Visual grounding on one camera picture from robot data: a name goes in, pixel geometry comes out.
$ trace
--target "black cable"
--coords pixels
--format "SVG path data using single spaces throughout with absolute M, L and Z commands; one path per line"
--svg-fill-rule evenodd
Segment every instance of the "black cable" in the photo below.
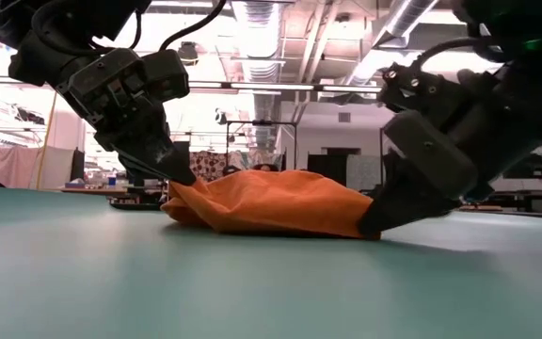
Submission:
M 46 46 L 64 54 L 68 54 L 71 56 L 78 56 L 78 57 L 89 57 L 89 56 L 101 56 L 106 53 L 109 53 L 114 50 L 113 47 L 102 47 L 98 43 L 95 43 L 93 41 L 90 42 L 90 44 L 95 49 L 88 50 L 88 49 L 76 49 L 76 48 L 70 48 L 63 46 L 61 44 L 56 43 L 55 41 L 51 40 L 47 34 L 47 32 L 43 31 L 43 25 L 44 23 L 52 18 L 53 16 L 58 15 L 59 13 L 63 12 L 66 6 L 70 6 L 72 4 L 73 0 L 53 0 L 43 6 L 41 6 L 33 15 L 33 18 L 31 20 L 31 28 L 37 38 L 41 42 L 43 42 Z M 137 21 L 136 23 L 136 33 L 135 33 L 135 39 L 130 49 L 133 49 L 137 46 L 139 43 L 139 40 L 141 39 L 141 13 L 136 12 L 135 13 L 135 19 Z
M 212 20 L 214 20 L 221 13 L 223 8 L 225 7 L 225 3 L 227 3 L 227 0 L 219 0 L 218 3 L 216 4 L 216 7 L 213 9 L 213 11 L 210 12 L 210 14 L 208 14 L 204 19 L 202 19 L 199 22 L 197 22 L 195 24 L 192 24 L 189 27 L 186 27 L 186 28 L 180 30 L 179 32 L 177 32 L 177 33 L 171 35 L 170 37 L 168 37 L 162 43 L 162 45 L 160 45 L 159 51 L 166 50 L 170 46 L 170 44 L 173 43 L 174 41 L 176 41 L 176 40 L 178 40 L 180 38 L 183 38 L 184 36 L 186 36 L 188 34 L 194 33 L 197 30 L 199 30 L 199 29 L 203 28 L 204 26 L 206 26 L 207 24 L 209 24 Z
M 410 69 L 421 71 L 423 64 L 439 53 L 448 51 L 454 48 L 460 47 L 470 47 L 470 46 L 489 46 L 495 45 L 496 41 L 492 37 L 481 37 L 481 38 L 460 38 L 454 40 L 448 40 L 438 45 L 431 47 L 430 49 L 422 52 L 416 59 L 411 63 Z

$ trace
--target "equipment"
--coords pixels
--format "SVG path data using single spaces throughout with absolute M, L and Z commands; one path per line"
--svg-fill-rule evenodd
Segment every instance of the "equipment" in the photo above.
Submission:
M 187 73 L 167 47 L 210 23 L 225 0 L 144 57 L 131 49 L 139 28 L 130 48 L 91 41 L 113 40 L 134 12 L 140 27 L 150 2 L 0 1 L 0 41 L 18 50 L 9 76 L 51 85 L 127 169 L 189 186 L 196 178 L 168 137 L 162 106 L 189 93 Z M 542 145 L 542 3 L 453 3 L 470 37 L 437 45 L 410 67 L 394 64 L 383 73 L 379 100 L 398 113 L 384 131 L 398 150 L 387 154 L 394 174 L 359 224 L 362 234 L 445 215 L 462 197 L 481 201 L 492 192 L 491 180 Z M 483 36 L 484 31 L 492 35 Z M 422 71 L 429 57 L 466 46 L 505 64 L 495 74 L 462 71 L 460 84 Z

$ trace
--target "orange fabric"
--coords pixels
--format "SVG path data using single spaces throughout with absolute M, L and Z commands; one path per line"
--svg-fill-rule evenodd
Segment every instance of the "orange fabric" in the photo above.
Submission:
M 372 200 L 319 174 L 241 170 L 192 186 L 171 183 L 162 210 L 220 233 L 296 232 L 362 238 L 357 223 Z

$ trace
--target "teal table surface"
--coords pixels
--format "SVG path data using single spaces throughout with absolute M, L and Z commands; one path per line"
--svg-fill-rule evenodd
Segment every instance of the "teal table surface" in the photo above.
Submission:
M 0 338 L 542 338 L 542 219 L 381 242 L 214 234 L 0 188 Z

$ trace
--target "ceiling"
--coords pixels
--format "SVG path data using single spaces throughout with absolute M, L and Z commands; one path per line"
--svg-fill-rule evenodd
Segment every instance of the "ceiling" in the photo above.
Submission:
M 341 79 L 348 75 L 371 49 L 376 23 L 387 13 L 390 1 L 387 0 L 340 0 L 338 13 L 342 18 L 331 25 L 323 25 L 317 40 L 326 31 L 327 44 L 323 49 L 319 66 L 314 70 L 312 82 L 323 79 Z M 386 63 L 397 61 L 410 63 L 419 53 L 440 40 L 465 35 L 465 26 L 458 24 L 450 10 L 445 10 L 445 2 L 440 2 L 433 11 L 422 18 L 422 23 L 411 33 L 411 42 L 405 50 L 387 53 Z M 140 54 L 148 54 L 158 49 L 159 44 L 170 34 L 187 27 L 203 18 L 210 2 L 205 1 L 153 1 L 157 13 L 147 13 L 143 17 L 142 39 L 135 48 Z M 281 39 L 279 62 L 281 63 L 280 82 L 293 83 L 299 73 L 301 60 L 307 44 L 308 31 L 311 30 L 312 15 L 320 5 L 319 0 L 300 0 L 285 7 L 281 20 Z M 215 19 L 201 30 L 176 41 L 170 48 L 178 48 L 182 41 L 194 41 L 199 51 L 199 63 L 187 67 L 190 80 L 243 81 L 243 62 L 240 47 L 243 41 L 240 29 L 231 16 L 231 6 L 227 5 L 225 14 Z M 128 46 L 134 39 L 135 18 L 131 18 L 116 41 L 100 40 L 100 44 Z M 9 57 L 14 53 L 0 43 L 0 75 L 7 76 Z M 430 61 L 424 69 L 430 72 L 446 73 L 453 77 L 454 71 L 471 68 L 481 72 L 494 69 L 498 65 L 488 63 L 474 54 L 462 52 L 444 53 Z M 3 117 L 13 105 L 24 107 L 47 119 L 51 110 L 53 92 L 50 89 L 37 89 L 30 86 L 0 85 L 0 116 Z M 282 95 L 281 118 L 289 120 L 295 109 L 294 97 Z M 304 128 L 318 129 L 369 129 L 378 128 L 391 116 L 391 113 L 374 105 L 346 105 L 316 103 L 312 98 L 304 111 L 300 125 Z M 165 104 L 167 121 L 174 132 L 192 131 L 192 144 L 199 148 L 215 148 L 224 151 L 225 126 L 215 122 L 217 111 L 226 112 L 230 120 L 249 120 L 252 116 L 252 94 L 190 94 L 188 97 Z M 62 100 L 57 110 L 70 111 Z M 350 123 L 338 123 L 339 112 L 351 113 Z M 247 126 L 236 132 L 250 134 Z M 173 135 L 175 139 L 189 137 Z M 234 147 L 246 147 L 249 137 L 238 137 Z M 90 141 L 87 152 L 95 158 L 109 158 L 110 154 Z

